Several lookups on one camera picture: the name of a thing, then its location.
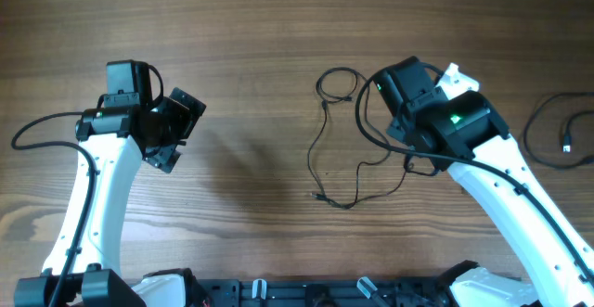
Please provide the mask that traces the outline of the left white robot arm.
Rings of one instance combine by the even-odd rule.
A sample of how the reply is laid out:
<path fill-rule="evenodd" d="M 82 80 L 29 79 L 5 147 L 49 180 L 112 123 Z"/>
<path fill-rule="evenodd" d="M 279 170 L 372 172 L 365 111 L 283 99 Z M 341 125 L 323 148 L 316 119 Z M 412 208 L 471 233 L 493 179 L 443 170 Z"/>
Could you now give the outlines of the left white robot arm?
<path fill-rule="evenodd" d="M 175 88 L 152 93 L 157 69 L 143 61 L 106 66 L 107 91 L 77 113 L 78 168 L 58 239 L 41 273 L 18 281 L 17 306 L 211 306 L 187 268 L 156 271 L 135 285 L 121 275 L 123 221 L 141 163 L 170 173 L 206 109 Z"/>

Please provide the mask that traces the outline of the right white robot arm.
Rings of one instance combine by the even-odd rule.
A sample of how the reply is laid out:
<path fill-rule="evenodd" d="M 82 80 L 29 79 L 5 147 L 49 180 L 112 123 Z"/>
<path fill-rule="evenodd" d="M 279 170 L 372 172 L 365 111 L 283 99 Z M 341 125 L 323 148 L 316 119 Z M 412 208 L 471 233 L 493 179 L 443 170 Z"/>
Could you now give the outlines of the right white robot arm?
<path fill-rule="evenodd" d="M 536 180 L 509 126 L 460 72 L 416 57 L 376 72 L 375 85 L 393 120 L 398 151 L 426 158 L 483 208 L 520 260 L 529 283 L 463 270 L 447 289 L 460 306 L 590 306 L 593 249 Z"/>

